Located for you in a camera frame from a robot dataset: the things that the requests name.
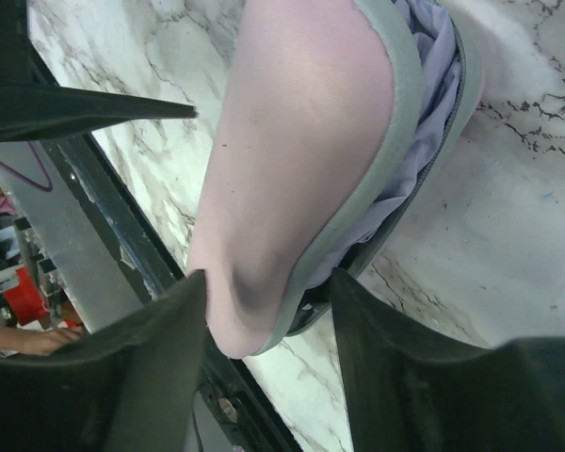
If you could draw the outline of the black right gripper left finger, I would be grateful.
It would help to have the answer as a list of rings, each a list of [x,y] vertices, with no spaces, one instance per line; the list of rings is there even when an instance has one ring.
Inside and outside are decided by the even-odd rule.
[[[204,351],[206,278],[46,357],[0,359],[0,451],[181,451]]]

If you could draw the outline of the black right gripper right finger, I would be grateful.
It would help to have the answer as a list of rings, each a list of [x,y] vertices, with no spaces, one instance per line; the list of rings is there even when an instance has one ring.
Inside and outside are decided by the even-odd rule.
[[[355,450],[565,451],[565,337],[471,346],[339,269],[330,300]]]

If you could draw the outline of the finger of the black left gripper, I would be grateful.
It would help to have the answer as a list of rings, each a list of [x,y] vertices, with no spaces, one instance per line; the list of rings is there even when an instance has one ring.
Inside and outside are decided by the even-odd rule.
[[[0,1],[0,141],[38,141],[136,120],[197,117],[192,105],[33,80],[25,1]]]

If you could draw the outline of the pink umbrella case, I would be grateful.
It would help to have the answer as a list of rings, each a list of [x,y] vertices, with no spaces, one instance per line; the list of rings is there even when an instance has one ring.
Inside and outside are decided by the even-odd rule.
[[[412,143],[425,81],[395,2],[244,6],[186,265],[206,274],[207,325],[229,358],[264,353],[296,332],[309,280]],[[411,203],[479,100],[476,46],[448,13],[461,63],[457,100],[442,145],[388,218]],[[387,219],[359,243],[354,271],[378,253]]]

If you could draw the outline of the person's hand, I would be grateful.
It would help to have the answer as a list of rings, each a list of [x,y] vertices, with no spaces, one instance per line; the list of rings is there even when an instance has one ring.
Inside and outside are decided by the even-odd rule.
[[[82,327],[30,331],[0,325],[0,350],[46,356],[80,340],[84,335],[85,330]]]

